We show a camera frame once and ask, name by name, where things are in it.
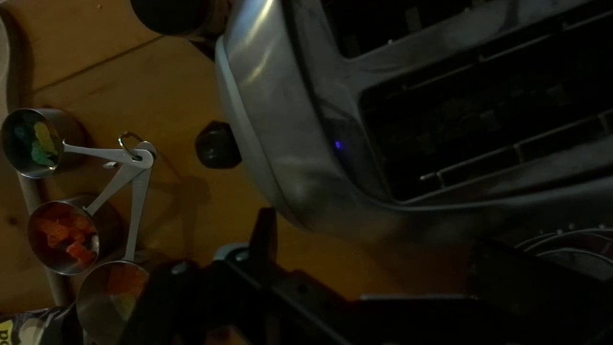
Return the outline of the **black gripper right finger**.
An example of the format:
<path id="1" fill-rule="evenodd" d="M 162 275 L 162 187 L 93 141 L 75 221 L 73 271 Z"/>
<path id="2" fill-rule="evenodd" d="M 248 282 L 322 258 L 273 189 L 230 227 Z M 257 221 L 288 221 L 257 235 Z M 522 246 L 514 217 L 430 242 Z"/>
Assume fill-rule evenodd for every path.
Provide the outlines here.
<path id="1" fill-rule="evenodd" d="M 474 248 L 470 290 L 508 317 L 512 345 L 613 345 L 610 282 L 483 242 Z"/>

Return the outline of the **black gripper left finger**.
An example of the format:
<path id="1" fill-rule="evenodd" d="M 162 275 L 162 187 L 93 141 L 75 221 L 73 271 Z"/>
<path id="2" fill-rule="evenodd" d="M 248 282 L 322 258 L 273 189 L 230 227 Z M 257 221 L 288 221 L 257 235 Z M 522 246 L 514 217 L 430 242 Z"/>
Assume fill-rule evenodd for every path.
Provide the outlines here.
<path id="1" fill-rule="evenodd" d="M 121 345 L 211 345 L 234 328 L 250 345 L 357 345 L 351 307 L 301 271 L 276 265 L 278 215 L 259 212 L 250 244 L 209 265 L 171 261 L 156 269 Z"/>

